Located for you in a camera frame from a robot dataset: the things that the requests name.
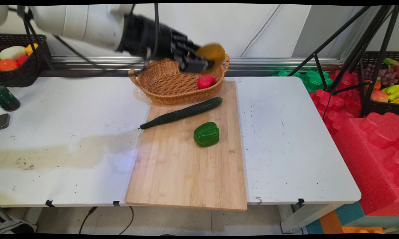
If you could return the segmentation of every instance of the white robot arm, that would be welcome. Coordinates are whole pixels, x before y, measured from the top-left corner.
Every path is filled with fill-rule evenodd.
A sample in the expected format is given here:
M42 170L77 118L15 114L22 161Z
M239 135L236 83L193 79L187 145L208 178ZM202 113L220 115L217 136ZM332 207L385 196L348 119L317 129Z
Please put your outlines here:
M134 4L29 6L36 26L56 36L147 58L155 47L155 22L133 15ZM7 18L8 6L0 5L0 25ZM159 24L158 47L153 59L174 59L180 71L200 73L214 62L195 54L199 46L182 33Z

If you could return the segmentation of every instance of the fruit basket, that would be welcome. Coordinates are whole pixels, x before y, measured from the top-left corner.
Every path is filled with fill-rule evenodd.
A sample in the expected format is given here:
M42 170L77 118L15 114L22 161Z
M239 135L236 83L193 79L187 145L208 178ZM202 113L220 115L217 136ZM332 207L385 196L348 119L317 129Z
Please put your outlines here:
M378 56L379 56L379 51L365 51L363 54L362 58L359 61L359 83L365 82L364 78L364 70L366 69L368 64L375 64L377 62ZM399 60L399 51L386 51L384 54L384 58L391 58L395 60ZM388 66L385 63L381 63L380 69L387 69ZM365 95L366 95L366 86L362 87L360 90L360 99L362 101L362 106L365 105L363 104L363 101L365 100ZM394 104L394 103L383 103L383 102L377 102L374 100L369 99L368 104L366 104L366 107L362 107L362 112L363 116L368 115L371 112L376 112L381 115L384 115L387 112L392 112L396 115L399 115L399 104Z
M135 70L128 71L130 80L140 88L148 98L161 104L176 104L194 100L200 100L217 94L223 84L230 58L226 54L225 67L217 67L210 73L216 84L199 90L197 87L200 74L181 73L177 62L164 59L159 62L151 62L145 72L136 77Z
M40 42L37 42L34 37L32 40L34 43L39 44L36 50L43 49L46 50L46 56L50 59L51 54L49 47L46 42L45 35L37 35ZM0 34L0 52L8 47L20 45L26 47L30 44L30 40L27 35L24 34ZM31 54L27 60L17 69L13 71L0 71L0 82L4 83L6 87L26 87L31 86L39 77L40 73L48 66L41 50L37 51L39 56L39 64L37 64L36 57Z

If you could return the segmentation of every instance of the black tripod stand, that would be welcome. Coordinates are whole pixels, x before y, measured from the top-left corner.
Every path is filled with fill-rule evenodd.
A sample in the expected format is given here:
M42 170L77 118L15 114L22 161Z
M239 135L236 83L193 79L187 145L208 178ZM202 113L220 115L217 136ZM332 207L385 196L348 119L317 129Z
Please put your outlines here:
M339 30L337 30L335 33L333 33L333 35L330 38L328 38L312 54L310 54L310 56L308 56L299 66L297 66L293 71L291 71L288 74L288 76L292 76L301 67L303 67L307 62L309 62L312 58L315 58L316 65L318 67L318 71L319 71L319 74L321 76L322 83L323 83L323 86L324 86L324 91L330 92L331 95L336 95L337 93L342 92L342 91L348 91L348 90L351 90L351 89L354 89L354 88L359 88L359 87L370 85L368 87L368 90L366 91L366 95L365 95L365 97L364 97L364 99L362 101L362 109L360 111L360 117L364 116L364 109L366 109L366 104L368 104L368 102L369 102L369 100L371 98L372 90L374 89L374 86L375 86L375 82L376 82L376 79L377 79L377 76L378 76L380 65L381 65L381 63L383 61L383 56L384 56L384 54L385 54L385 52L387 50L387 45L388 45L388 43L390 41L390 37L391 37L391 34L393 32L393 29L394 29L394 24L396 22L397 15L399 14L399 5L384 5L384 6L380 7L380 9L378 10L377 14L374 16L373 20L369 24L368 28L365 30L365 32L363 33L363 35L360 38L360 40L357 42L357 44L354 47L354 49L352 50L350 55L347 57L347 59L343 63L343 66L342 66L338 76L336 77L336 79L334 80L332 85L329 86L329 87L327 86L327 84L325 82L324 74L323 74L321 65L319 63L319 59L318 59L318 55L317 54L324 47L326 47L333 39L335 39L340 33L342 33L348 26L350 26L351 23L353 23L364 12L366 12L366 10L368 10L370 7L371 6L364 6L362 9L360 9L359 12L357 12ZM374 72L372 73L371 80L368 81L368 82L359 83L356 86L350 86L350 87L347 87L347 88L344 88L344 89L337 90L337 87L338 87L339 83L341 82L345 72L346 71L350 71L350 73L353 72L353 70L355 69L356 65L359 62L360 57L365 52L365 50L368 47L369 43L371 42L372 38L377 33L377 31L379 30L381 25L384 23L384 21L390 15L391 15L390 22L388 24L388 28L386 30L383 43L381 45L379 58L378 58L378 60L377 60L377 62L375 64L375 69L374 69Z

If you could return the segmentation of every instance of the bamboo cutting board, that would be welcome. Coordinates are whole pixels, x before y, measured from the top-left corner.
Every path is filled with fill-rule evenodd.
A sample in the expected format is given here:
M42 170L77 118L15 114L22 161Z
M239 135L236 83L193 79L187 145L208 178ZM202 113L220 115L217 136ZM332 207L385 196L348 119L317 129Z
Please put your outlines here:
M127 204L247 210L235 82L225 81L218 107L189 118L145 129L128 184ZM150 121L196 104L153 102ZM200 148L194 130L214 121L220 141Z

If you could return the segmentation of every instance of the green bottle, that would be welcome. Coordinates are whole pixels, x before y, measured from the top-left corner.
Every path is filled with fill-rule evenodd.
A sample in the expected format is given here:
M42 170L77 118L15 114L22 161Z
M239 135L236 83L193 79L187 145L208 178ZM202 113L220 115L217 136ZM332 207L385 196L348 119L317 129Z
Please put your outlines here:
M19 100L6 87L0 86L0 107L7 112L11 112L20 106Z

